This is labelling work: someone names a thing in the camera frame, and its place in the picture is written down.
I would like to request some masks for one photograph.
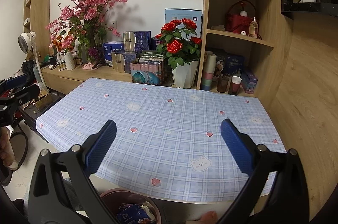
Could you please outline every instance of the floor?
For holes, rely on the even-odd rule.
[[[28,196],[27,190],[29,189],[30,180],[33,175],[35,164],[40,151],[44,148],[47,148],[52,153],[57,152],[57,150],[51,144],[45,142],[26,124],[21,122],[20,126],[28,137],[29,146],[24,163],[16,172],[13,173],[10,184],[4,187],[6,193],[12,201],[15,199],[24,199],[25,195]],[[99,194],[109,189],[119,187],[118,185],[99,178],[96,175],[91,175],[90,180]],[[159,208],[162,208],[164,212],[164,218],[168,224],[179,224],[185,223],[187,220],[196,220],[199,219],[203,213],[210,210],[216,211],[220,217],[231,205],[231,202],[218,202],[214,204],[190,204],[159,199],[153,199],[153,201]]]

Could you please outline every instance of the colorful cup stack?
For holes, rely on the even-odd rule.
[[[216,58],[215,54],[208,54],[207,61],[204,64],[203,74],[202,74],[202,82],[201,82],[201,90],[210,91],[212,79],[215,72],[216,67]]]

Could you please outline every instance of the blue gripper pad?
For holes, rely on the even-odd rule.
[[[83,144],[84,148],[84,172],[87,176],[96,173],[99,169],[106,153],[116,138],[116,124],[112,120],[108,120],[102,129],[90,139],[91,136]]]
[[[250,176],[254,171],[254,159],[253,154],[243,142],[243,136],[247,135],[240,133],[229,119],[222,121],[221,135],[241,172]]]

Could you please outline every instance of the table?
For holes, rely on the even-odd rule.
[[[112,119],[117,137],[98,176],[149,197],[203,204],[234,200],[248,178],[220,135],[226,118],[256,144],[285,152],[256,98],[96,78],[39,117],[37,129],[66,151]]]

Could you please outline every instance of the glass bottle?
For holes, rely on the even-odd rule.
[[[253,21],[250,23],[249,37],[257,38],[257,33],[258,33],[258,23],[256,21],[256,18],[254,18]]]

